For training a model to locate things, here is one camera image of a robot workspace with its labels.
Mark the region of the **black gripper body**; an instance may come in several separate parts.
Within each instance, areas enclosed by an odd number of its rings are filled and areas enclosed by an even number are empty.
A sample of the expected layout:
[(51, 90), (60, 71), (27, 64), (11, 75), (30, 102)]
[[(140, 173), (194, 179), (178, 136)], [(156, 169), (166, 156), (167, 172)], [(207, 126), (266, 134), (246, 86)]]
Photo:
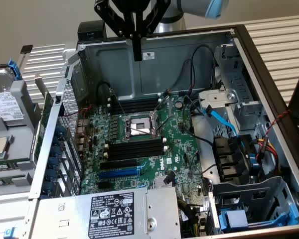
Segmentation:
[[(148, 7), (150, 0), (113, 0), (113, 4), (121, 13), (143, 13)], [(153, 12), (164, 15), (164, 1), (158, 0), (152, 6)]]

